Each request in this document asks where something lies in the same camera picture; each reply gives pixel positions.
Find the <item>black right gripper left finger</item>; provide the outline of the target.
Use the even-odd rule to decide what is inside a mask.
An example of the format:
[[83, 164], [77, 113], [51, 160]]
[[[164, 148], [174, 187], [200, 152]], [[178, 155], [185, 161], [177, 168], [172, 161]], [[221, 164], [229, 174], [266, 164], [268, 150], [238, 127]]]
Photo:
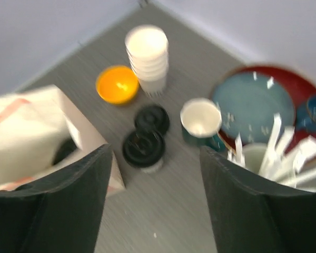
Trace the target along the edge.
[[18, 190], [0, 191], [0, 252], [93, 252], [111, 165], [104, 144]]

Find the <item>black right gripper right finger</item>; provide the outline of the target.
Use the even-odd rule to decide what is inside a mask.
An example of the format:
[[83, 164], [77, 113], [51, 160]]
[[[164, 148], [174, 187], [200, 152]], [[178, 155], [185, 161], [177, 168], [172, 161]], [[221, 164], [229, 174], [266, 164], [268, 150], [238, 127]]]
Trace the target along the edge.
[[316, 252], [316, 193], [260, 177], [209, 147], [200, 164], [218, 252]]

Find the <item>brown paper takeout bag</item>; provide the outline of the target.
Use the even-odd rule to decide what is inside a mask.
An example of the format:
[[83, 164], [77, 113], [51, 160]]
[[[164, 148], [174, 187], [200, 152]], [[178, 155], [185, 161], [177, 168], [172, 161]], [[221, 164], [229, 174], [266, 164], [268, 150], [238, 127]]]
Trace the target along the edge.
[[54, 85], [0, 96], [0, 191], [43, 178], [104, 144], [95, 126]]

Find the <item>stack of white paper cups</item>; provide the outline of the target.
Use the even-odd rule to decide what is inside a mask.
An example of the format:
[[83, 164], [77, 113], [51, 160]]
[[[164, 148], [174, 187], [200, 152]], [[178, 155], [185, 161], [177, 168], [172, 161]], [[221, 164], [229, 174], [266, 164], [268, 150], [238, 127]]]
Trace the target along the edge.
[[137, 26], [127, 33], [125, 48], [144, 93], [161, 95], [169, 71], [169, 42], [164, 31], [154, 25]]

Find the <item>white paper cup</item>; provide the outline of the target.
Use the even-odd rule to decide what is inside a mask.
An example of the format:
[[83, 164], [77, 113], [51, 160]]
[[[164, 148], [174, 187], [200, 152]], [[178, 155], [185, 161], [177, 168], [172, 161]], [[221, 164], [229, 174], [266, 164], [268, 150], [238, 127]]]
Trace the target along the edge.
[[160, 160], [157, 163], [153, 164], [152, 166], [142, 168], [141, 171], [144, 173], [155, 173], [161, 169], [163, 163], [163, 158], [160, 158]]

